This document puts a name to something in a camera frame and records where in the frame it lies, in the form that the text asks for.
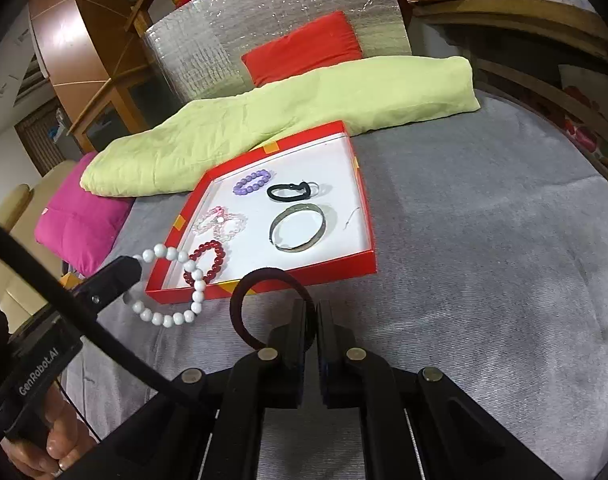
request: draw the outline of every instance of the bolt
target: bolt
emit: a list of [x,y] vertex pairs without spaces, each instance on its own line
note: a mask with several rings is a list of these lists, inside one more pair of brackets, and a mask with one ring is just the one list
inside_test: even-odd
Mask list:
[[442,371],[439,368],[435,368],[434,366],[427,366],[421,371],[421,374],[424,376],[429,383],[436,383],[440,381],[444,376]]
[[346,357],[351,361],[362,361],[366,357],[366,351],[363,348],[349,348]]
[[181,373],[181,381],[186,384],[199,383],[201,380],[201,370],[197,368],[188,368]]
[[271,347],[262,348],[260,351],[257,352],[258,358],[260,358],[262,361],[272,361],[278,355],[279,352],[277,352],[276,349]]

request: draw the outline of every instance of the beige armchair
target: beige armchair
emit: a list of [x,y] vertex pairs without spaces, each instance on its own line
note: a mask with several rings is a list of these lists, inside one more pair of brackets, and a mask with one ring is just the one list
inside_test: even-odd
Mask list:
[[[0,205],[0,225],[57,278],[62,275],[62,260],[37,243],[33,232],[50,197],[74,167],[72,160],[61,162],[33,189],[20,184]],[[0,309],[8,319],[9,332],[14,332],[44,304],[44,298],[0,260]]]

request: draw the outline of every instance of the silver foil sheet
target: silver foil sheet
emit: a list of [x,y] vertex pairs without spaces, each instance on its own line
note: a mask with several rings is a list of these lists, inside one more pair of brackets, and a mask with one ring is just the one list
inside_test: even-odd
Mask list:
[[253,89],[242,54],[338,9],[364,56],[411,53],[397,0],[191,0],[145,41],[181,101],[235,95]]

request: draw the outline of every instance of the yellow-green blanket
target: yellow-green blanket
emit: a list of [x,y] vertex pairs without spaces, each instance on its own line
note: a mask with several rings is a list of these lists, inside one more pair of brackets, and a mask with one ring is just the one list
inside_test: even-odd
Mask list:
[[80,184],[103,196],[187,191],[209,168],[320,124],[342,120],[357,135],[477,109],[463,57],[348,61],[245,94],[188,103],[148,132],[113,140]]

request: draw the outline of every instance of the finger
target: finger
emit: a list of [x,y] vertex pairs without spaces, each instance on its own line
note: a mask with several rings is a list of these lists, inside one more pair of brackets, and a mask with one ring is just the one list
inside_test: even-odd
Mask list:
[[20,439],[10,442],[4,438],[1,445],[10,458],[15,458],[28,467],[37,469],[37,471],[55,473],[60,469],[57,461],[28,440]]
[[78,423],[80,424],[80,427],[78,428],[78,444],[70,453],[60,460],[60,467],[64,471],[71,467],[97,444],[95,439],[88,434],[88,428],[84,423],[81,420],[78,420]]
[[46,440],[46,451],[54,459],[65,457],[78,442],[78,414],[75,408],[65,402],[60,416],[53,422]]
[[57,385],[51,384],[44,397],[44,418],[52,424],[60,417],[65,404],[67,402]]
[[30,476],[31,478],[39,478],[41,475],[44,474],[43,471],[37,471],[37,469],[28,467],[26,464],[20,462],[14,456],[9,457],[8,459],[11,461],[11,464],[13,464],[15,467],[17,467],[17,469],[20,471],[20,473],[24,473],[26,476]]

